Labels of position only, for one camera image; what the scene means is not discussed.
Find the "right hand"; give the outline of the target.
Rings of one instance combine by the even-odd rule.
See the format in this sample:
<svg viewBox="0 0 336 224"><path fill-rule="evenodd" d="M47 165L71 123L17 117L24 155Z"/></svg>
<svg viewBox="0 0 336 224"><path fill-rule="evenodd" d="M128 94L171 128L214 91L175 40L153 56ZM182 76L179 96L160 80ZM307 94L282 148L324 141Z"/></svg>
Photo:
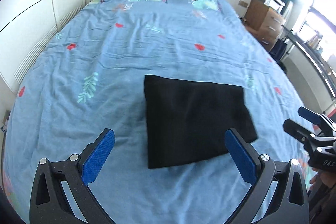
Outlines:
<svg viewBox="0 0 336 224"><path fill-rule="evenodd" d="M315 175L310 179L309 209L315 213L326 206L335 188L335 173L312 168Z"/></svg>

